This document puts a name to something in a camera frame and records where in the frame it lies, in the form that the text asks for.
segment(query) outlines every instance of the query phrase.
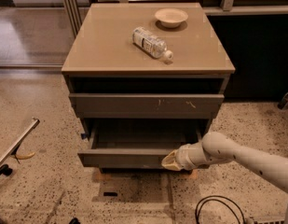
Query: bottle cap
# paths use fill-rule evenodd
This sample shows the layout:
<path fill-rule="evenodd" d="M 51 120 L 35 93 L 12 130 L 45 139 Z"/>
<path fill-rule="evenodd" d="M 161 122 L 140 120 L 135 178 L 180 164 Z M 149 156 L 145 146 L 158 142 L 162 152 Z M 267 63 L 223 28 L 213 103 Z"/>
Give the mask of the bottle cap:
<path fill-rule="evenodd" d="M 166 50 L 163 54 L 163 58 L 165 61 L 172 61 L 173 59 L 173 53 L 171 50 Z"/>

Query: plastic water bottle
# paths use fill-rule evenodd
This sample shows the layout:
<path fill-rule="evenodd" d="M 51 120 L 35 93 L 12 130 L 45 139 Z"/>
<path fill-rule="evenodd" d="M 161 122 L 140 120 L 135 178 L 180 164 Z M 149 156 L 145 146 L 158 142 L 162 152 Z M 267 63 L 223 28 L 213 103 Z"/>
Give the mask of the plastic water bottle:
<path fill-rule="evenodd" d="M 173 53 L 167 49 L 166 42 L 153 35 L 143 27 L 137 27 L 132 35 L 133 43 L 149 53 L 154 58 L 162 58 L 164 63 L 171 63 Z"/>

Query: cabinet top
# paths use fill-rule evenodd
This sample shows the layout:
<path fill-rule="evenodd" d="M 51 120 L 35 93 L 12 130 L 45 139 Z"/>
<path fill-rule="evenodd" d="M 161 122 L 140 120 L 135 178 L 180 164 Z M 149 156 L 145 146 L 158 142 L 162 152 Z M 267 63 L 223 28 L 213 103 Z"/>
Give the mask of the cabinet top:
<path fill-rule="evenodd" d="M 177 28 L 164 28 L 155 18 L 162 8 L 188 14 Z M 152 58 L 132 43 L 143 26 L 163 38 L 173 63 Z M 93 4 L 63 65 L 64 74 L 230 74 L 229 60 L 199 3 Z"/>

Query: cabinet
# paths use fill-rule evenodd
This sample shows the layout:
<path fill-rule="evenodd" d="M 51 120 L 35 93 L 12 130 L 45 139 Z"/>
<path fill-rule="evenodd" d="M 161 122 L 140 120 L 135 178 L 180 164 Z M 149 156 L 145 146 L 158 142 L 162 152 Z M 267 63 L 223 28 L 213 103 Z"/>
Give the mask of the cabinet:
<path fill-rule="evenodd" d="M 154 14 L 164 7 L 188 14 L 166 29 Z M 167 65 L 132 44 L 137 26 L 164 38 Z M 92 5 L 62 73 L 69 99 L 89 139 L 84 166 L 161 168 L 182 144 L 209 130 L 234 67 L 199 4 Z"/>

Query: open drawer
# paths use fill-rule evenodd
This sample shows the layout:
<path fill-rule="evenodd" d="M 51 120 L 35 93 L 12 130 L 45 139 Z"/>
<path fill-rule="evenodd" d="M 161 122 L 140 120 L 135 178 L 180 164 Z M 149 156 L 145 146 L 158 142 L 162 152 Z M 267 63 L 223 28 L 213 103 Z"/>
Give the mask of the open drawer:
<path fill-rule="evenodd" d="M 171 151 L 200 139 L 193 119 L 96 119 L 89 149 L 78 152 L 86 167 L 162 169 Z"/>

